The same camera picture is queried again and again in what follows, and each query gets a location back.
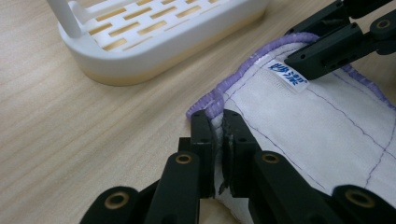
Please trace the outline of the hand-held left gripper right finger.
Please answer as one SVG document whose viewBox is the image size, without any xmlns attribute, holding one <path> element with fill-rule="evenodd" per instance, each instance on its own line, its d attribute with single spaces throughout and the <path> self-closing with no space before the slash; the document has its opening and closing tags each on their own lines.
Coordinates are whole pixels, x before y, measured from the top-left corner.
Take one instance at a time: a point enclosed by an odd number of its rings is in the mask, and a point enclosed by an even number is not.
<svg viewBox="0 0 396 224">
<path fill-rule="evenodd" d="M 229 109 L 223 111 L 222 128 L 223 186 L 234 198 L 248 198 L 252 191 L 252 163 L 259 149 L 258 143 L 237 112 Z"/>
</svg>

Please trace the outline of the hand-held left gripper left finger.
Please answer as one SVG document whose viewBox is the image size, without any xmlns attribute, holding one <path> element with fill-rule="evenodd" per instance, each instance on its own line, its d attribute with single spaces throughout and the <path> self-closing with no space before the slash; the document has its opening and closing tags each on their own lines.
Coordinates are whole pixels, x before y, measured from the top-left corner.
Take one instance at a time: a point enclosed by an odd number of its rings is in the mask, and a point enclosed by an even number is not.
<svg viewBox="0 0 396 224">
<path fill-rule="evenodd" d="M 179 151 L 189 151 L 199 157 L 200 197 L 214 197 L 214 139 L 204 110 L 191 115 L 191 136 L 180 137 L 178 143 Z"/>
</svg>

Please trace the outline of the white cloth with purple edge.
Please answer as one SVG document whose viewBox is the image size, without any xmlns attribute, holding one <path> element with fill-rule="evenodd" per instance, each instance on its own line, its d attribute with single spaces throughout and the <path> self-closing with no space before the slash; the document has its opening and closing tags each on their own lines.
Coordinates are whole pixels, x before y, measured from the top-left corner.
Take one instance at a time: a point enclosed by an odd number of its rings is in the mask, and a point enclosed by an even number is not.
<svg viewBox="0 0 396 224">
<path fill-rule="evenodd" d="M 359 186 L 396 208 L 396 105 L 350 65 L 307 80 L 285 64 L 315 40 L 299 33 L 261 47 L 186 115 L 205 111 L 221 136 L 224 110 L 237 112 L 261 149 L 287 158 L 310 186 Z"/>
</svg>

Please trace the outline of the white slotted rack with handle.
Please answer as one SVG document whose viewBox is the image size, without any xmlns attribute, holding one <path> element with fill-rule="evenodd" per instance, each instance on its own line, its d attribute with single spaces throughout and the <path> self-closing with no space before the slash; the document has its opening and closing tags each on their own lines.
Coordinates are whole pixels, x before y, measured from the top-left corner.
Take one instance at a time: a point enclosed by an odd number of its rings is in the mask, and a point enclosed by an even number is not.
<svg viewBox="0 0 396 224">
<path fill-rule="evenodd" d="M 47 0 L 83 73 L 129 86 L 158 76 L 257 20 L 269 0 Z"/>
</svg>

